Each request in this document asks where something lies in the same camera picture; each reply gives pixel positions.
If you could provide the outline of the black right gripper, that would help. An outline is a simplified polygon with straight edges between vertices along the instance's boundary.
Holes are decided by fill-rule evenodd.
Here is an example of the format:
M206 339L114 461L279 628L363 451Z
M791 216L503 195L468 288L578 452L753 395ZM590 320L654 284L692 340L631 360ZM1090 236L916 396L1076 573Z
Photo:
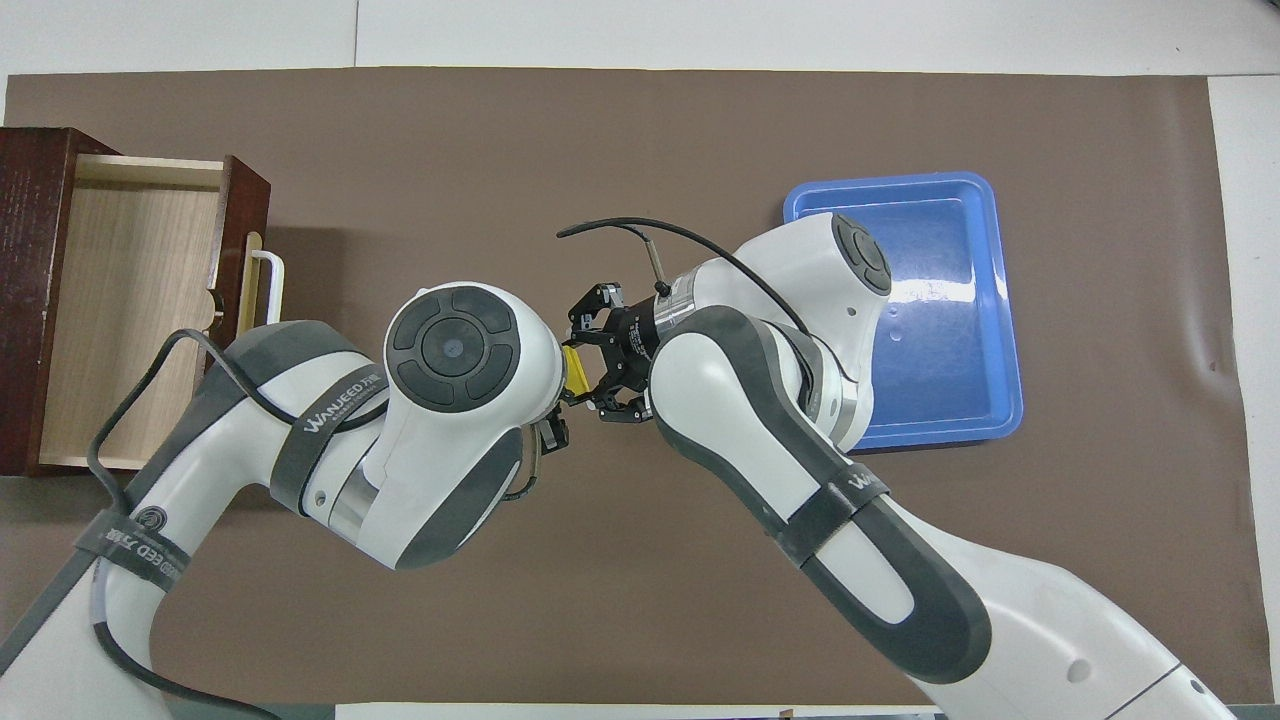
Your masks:
M604 313L603 325L596 324ZM655 299L626 306L620 283L594 284L570 309L570 334L566 345L600 347L605 374L590 389L580 389L585 380L564 383L559 398L570 406L589 404L603 421L643 423L652 419L644 392L648 388L653 356L660 343L655 325ZM622 389L637 395L622 402ZM540 454L553 454L570 446L568 427L559 413L540 420Z

